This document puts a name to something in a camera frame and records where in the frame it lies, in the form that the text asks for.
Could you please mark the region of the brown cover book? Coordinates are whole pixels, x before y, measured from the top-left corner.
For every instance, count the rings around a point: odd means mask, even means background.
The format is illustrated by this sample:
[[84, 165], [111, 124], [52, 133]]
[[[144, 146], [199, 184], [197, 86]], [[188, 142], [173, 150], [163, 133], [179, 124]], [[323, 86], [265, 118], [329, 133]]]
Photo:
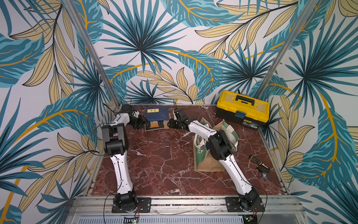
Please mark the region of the brown cover book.
[[168, 124], [167, 120], [164, 120], [164, 121], [148, 121], [145, 124], [145, 131], [149, 132], [149, 131], [156, 131], [156, 130], [162, 130], [162, 129], [169, 129], [167, 124]]

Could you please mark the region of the blue book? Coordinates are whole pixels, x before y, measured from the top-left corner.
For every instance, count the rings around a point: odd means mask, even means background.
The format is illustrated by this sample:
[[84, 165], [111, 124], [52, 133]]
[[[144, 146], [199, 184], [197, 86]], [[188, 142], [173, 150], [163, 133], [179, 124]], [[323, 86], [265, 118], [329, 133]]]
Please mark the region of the blue book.
[[145, 118], [150, 122], [169, 120], [169, 108], [167, 106], [150, 107], [146, 109]]

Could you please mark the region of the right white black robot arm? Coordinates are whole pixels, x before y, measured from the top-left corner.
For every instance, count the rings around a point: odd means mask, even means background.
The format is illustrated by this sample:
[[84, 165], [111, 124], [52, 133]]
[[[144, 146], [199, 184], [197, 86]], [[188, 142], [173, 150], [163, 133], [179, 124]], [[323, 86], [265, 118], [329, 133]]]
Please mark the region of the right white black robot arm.
[[211, 156], [219, 161], [228, 172], [239, 196], [240, 210], [257, 211], [263, 204], [262, 200], [255, 187], [250, 184], [239, 168], [233, 155], [233, 145], [229, 142], [226, 133], [223, 130], [216, 131], [189, 118], [181, 108], [174, 109], [173, 114], [174, 118], [169, 120], [168, 126], [174, 129], [185, 129], [200, 136], [206, 142]]

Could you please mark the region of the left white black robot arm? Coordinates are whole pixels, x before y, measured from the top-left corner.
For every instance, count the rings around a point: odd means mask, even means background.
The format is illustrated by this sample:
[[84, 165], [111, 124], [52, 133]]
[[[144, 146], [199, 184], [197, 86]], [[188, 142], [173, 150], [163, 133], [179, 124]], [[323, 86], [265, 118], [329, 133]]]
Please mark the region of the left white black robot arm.
[[139, 129], [145, 122], [145, 117], [130, 104], [125, 104], [114, 120], [101, 128], [103, 149], [111, 159], [117, 181], [113, 206], [120, 211], [133, 212], [139, 207], [128, 169], [129, 141], [125, 127], [130, 125], [134, 129]]

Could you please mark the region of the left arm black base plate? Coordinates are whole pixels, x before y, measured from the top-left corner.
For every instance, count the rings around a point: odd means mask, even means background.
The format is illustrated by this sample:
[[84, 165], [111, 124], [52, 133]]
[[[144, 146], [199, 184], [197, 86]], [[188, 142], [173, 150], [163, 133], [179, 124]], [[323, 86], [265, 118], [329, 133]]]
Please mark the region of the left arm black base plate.
[[139, 199], [114, 197], [112, 213], [149, 213], [151, 201], [150, 197], [140, 197]]

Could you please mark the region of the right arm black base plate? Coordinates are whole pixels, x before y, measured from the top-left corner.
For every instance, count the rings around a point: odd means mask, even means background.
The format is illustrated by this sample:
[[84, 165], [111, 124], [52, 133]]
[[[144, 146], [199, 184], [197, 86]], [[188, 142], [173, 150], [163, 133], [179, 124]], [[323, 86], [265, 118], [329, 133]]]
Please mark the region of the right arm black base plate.
[[263, 212], [264, 203], [259, 197], [256, 200], [249, 200], [240, 197], [226, 197], [226, 208], [228, 212]]

